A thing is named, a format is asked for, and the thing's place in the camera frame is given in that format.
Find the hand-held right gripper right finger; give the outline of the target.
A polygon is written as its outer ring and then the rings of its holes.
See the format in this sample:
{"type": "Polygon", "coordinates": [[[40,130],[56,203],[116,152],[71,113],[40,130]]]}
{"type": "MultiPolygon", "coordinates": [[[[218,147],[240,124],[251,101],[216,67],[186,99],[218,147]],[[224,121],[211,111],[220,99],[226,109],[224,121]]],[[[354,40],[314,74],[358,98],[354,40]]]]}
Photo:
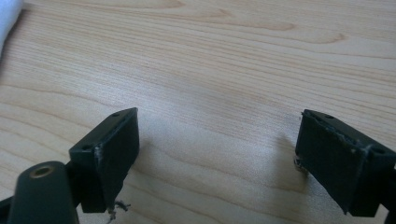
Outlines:
{"type": "Polygon", "coordinates": [[[344,213],[396,217],[396,152],[333,116],[306,109],[296,164],[324,187],[344,213]]]}

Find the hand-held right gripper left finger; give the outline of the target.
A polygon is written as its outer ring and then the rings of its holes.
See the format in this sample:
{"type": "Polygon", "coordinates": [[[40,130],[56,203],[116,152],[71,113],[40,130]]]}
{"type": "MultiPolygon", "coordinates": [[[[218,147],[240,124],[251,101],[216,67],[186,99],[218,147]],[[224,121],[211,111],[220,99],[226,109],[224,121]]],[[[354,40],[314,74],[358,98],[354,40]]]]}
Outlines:
{"type": "Polygon", "coordinates": [[[112,211],[139,153],[137,109],[115,112],[69,149],[73,199],[85,213],[112,211]]]}

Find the white sock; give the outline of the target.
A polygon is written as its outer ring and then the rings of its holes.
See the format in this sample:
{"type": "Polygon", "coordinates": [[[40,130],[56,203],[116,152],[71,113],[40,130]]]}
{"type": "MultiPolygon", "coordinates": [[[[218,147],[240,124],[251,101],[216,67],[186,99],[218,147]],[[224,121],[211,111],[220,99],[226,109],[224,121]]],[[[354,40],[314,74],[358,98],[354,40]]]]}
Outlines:
{"type": "Polygon", "coordinates": [[[10,30],[17,21],[24,0],[0,0],[0,56],[10,30]]]}

